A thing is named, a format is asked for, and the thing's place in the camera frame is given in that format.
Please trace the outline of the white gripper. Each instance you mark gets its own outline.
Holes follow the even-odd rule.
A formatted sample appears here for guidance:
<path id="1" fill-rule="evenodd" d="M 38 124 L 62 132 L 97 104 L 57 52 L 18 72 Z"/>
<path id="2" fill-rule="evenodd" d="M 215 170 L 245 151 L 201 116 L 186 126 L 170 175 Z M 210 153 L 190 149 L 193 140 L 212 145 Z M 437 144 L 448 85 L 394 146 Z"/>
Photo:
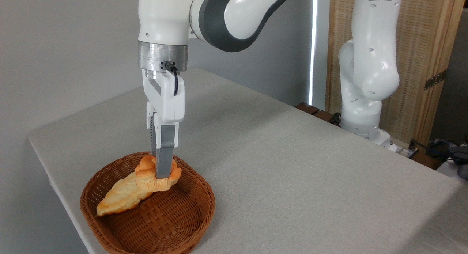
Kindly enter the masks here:
<path id="1" fill-rule="evenodd" d="M 168 178 L 174 148 L 178 146 L 179 122 L 185 116 L 185 85 L 181 76 L 169 71 L 142 70 L 150 154 L 156 157 L 157 179 Z"/>

